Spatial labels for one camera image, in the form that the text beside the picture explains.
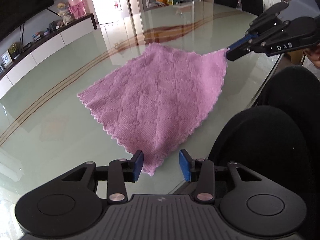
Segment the decorative item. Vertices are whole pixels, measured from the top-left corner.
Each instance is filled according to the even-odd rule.
[[[41,39],[41,37],[42,37],[41,32],[37,32],[37,33],[32,35],[32,38],[33,38],[34,42],[39,41]]]
[[[58,15],[62,18],[64,25],[67,25],[69,22],[73,21],[73,17],[70,15],[69,6],[67,3],[58,3]]]
[[[29,42],[26,46],[23,47],[22,52],[26,51],[27,49],[29,49],[32,45],[32,42]]]
[[[82,16],[86,15],[85,9],[84,9],[84,3],[82,0],[68,0],[69,2],[69,10],[75,17],[75,19],[79,19]]]
[[[50,32],[54,32],[56,30],[57,23],[55,21],[49,24]]]
[[[58,21],[57,26],[56,26],[56,30],[60,29],[62,26],[63,26],[63,21]]]
[[[13,59],[16,59],[19,55],[20,55],[20,43],[19,42],[15,42],[13,44],[11,44],[11,46],[8,49],[10,56]]]
[[[46,36],[46,35],[48,35],[48,34],[50,34],[50,29],[49,29],[49,28],[47,28],[47,29],[44,31],[43,35]]]
[[[10,57],[9,51],[6,51],[2,56],[2,61],[4,63],[4,67],[6,67],[7,65],[9,65],[12,62],[12,59]]]

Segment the glass table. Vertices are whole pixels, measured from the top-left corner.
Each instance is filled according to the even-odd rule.
[[[97,166],[130,159],[103,131],[77,93],[129,59],[150,42],[205,54],[243,37],[255,16],[224,6],[193,2],[150,10],[101,25],[37,65],[0,100],[0,238],[21,231],[14,206],[26,192],[86,161]],[[214,110],[180,145],[193,158],[208,156],[228,120],[250,107],[279,56],[249,53],[228,62],[224,86]],[[127,192],[170,194],[183,183],[174,151],[153,177],[141,174]],[[106,197],[106,183],[97,194]]]

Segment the cable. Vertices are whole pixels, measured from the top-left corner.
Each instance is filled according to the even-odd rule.
[[[22,41],[21,41],[21,51],[22,51],[22,48],[23,48],[23,34],[24,34],[24,24],[26,22],[23,23],[23,27],[22,27]]]
[[[50,10],[49,8],[47,8],[47,10],[59,16],[59,14],[57,14],[56,12]]]
[[[21,44],[21,25],[20,25],[20,44]]]

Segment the microfiber cloth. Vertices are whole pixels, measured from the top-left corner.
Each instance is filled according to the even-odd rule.
[[[227,49],[205,55],[151,43],[78,97],[118,145],[155,169],[207,118],[226,74]]]

